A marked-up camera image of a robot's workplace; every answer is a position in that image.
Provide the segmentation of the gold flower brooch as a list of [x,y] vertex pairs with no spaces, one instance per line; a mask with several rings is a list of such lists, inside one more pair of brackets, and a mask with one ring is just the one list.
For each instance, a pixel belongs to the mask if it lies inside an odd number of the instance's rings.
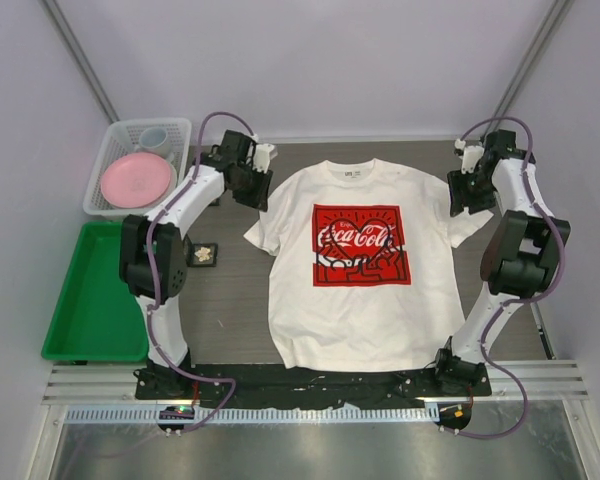
[[196,248],[194,256],[198,263],[209,263],[213,260],[213,250],[206,246]]

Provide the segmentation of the white printed t-shirt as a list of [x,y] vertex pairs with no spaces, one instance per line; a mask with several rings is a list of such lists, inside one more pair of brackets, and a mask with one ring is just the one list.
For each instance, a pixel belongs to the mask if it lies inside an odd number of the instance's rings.
[[291,175],[245,235],[274,259],[268,324],[285,367],[428,364],[465,321],[453,251],[490,219],[452,215],[444,181],[379,159]]

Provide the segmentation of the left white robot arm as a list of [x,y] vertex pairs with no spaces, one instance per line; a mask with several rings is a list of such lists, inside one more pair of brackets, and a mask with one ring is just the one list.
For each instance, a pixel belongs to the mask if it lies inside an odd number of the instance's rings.
[[220,144],[197,151],[184,180],[165,200],[124,219],[119,275],[141,308],[149,339],[146,365],[134,373],[137,398],[180,399],[191,391],[190,351],[179,311],[193,252],[187,233],[225,192],[241,205],[266,211],[276,155],[275,145],[228,130]]

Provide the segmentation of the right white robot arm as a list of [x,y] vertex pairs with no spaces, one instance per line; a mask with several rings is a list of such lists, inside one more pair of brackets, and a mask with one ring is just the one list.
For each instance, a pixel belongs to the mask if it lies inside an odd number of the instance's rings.
[[481,260],[479,297],[431,371],[435,389],[448,396],[485,386],[494,341],[522,305],[552,291],[571,233],[543,200],[534,155],[517,147],[515,132],[493,131],[476,145],[459,138],[454,150],[461,166],[447,176],[451,215],[496,207],[501,219]]

